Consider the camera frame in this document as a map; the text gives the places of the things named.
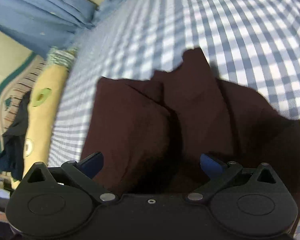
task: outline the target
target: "bed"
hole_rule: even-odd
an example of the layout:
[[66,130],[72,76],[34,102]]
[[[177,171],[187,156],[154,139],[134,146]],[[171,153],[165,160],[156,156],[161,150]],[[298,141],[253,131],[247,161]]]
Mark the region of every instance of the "bed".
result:
[[80,159],[101,76],[149,79],[194,47],[221,78],[300,119],[300,0],[105,0],[93,23],[73,41],[80,49],[56,116],[50,167]]

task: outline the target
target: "plaid pattern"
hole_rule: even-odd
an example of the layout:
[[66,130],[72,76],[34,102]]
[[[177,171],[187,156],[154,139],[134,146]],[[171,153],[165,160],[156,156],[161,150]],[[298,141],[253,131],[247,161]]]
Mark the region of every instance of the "plaid pattern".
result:
[[49,166],[80,159],[101,76],[149,79],[197,46],[221,78],[254,88],[281,115],[300,119],[300,0],[121,0],[78,43]]

